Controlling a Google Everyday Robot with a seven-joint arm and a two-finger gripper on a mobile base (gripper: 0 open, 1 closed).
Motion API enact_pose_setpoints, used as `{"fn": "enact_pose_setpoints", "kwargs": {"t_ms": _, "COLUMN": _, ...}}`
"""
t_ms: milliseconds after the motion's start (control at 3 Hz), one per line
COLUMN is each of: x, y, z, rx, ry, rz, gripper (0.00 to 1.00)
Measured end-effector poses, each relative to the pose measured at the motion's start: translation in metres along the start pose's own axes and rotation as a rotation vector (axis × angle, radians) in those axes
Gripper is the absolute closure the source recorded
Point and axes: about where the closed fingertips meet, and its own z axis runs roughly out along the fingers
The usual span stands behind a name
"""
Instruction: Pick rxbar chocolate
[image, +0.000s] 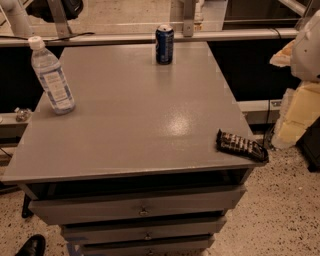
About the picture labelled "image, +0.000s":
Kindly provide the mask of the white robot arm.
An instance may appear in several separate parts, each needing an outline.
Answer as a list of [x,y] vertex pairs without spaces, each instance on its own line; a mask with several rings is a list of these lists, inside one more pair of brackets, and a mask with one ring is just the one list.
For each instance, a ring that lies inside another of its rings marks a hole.
[[320,10],[305,23],[295,39],[291,73],[301,81],[320,82]]

